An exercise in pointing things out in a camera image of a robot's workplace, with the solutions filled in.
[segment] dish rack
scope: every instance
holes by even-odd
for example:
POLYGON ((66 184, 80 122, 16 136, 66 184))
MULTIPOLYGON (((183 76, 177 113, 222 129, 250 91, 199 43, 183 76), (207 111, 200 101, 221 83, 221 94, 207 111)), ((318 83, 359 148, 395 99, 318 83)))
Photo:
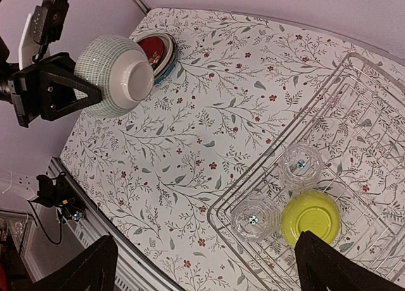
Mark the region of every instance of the dish rack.
POLYGON ((335 200, 331 244, 364 268, 397 281, 405 270, 405 88, 379 66, 348 54, 277 140, 210 207, 208 221, 263 290, 300 290, 294 250, 280 232, 240 241, 230 228, 240 201, 267 195, 280 211, 293 193, 278 180, 285 148, 306 142, 325 163, 316 190, 335 200))

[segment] table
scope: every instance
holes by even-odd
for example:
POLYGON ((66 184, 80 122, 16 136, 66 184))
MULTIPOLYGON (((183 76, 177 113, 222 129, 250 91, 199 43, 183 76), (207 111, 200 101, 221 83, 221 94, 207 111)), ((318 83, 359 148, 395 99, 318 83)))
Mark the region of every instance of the table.
POLYGON ((117 229, 183 288, 264 290, 211 229, 207 209, 347 53, 402 83, 405 68, 327 34, 230 13, 154 9, 130 38, 146 32, 178 42, 172 74, 121 118, 84 111, 61 159, 117 229))

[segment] floral pattern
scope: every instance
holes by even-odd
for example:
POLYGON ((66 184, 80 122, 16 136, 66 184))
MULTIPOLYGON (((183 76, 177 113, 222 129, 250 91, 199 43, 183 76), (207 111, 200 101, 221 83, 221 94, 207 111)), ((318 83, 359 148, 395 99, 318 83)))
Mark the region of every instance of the floral pattern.
POLYGON ((156 31, 179 45, 171 75, 118 119, 84 111, 61 159, 116 227, 185 289, 266 290, 208 224, 209 206, 347 53, 402 83, 405 69, 328 35, 230 13, 154 9, 131 38, 156 31))

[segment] black object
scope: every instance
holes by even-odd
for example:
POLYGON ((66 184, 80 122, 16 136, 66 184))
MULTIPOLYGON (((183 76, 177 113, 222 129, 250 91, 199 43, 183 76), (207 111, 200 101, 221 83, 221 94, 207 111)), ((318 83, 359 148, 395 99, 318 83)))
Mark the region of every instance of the black object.
POLYGON ((295 252, 302 291, 405 291, 350 261, 310 231, 301 233, 295 252))
POLYGON ((43 59, 48 45, 61 37, 68 8, 68 0, 43 0, 36 7, 30 36, 40 49, 33 64, 21 71, 18 64, 6 62, 9 50, 0 38, 0 100, 14 105, 23 127, 39 115, 53 121, 102 100, 97 87, 74 76, 75 62, 68 53, 43 59), (87 97, 78 100, 74 89, 87 97))
POLYGON ((85 215, 85 204, 66 181, 65 175, 66 173, 62 172, 53 179, 46 175, 38 175, 38 197, 32 202, 45 207, 58 207, 66 220, 79 221, 85 215))
POLYGON ((111 235, 101 237, 53 274, 24 291, 113 291, 118 248, 111 235))

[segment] stacked plate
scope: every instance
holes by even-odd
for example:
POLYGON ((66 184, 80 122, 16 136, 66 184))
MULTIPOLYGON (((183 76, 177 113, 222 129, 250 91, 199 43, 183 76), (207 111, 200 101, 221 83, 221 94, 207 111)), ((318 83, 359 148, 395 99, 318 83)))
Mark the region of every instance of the stacked plate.
POLYGON ((165 79, 175 67, 178 47, 175 39, 165 33, 140 36, 136 43, 144 50, 154 70, 154 84, 165 79))

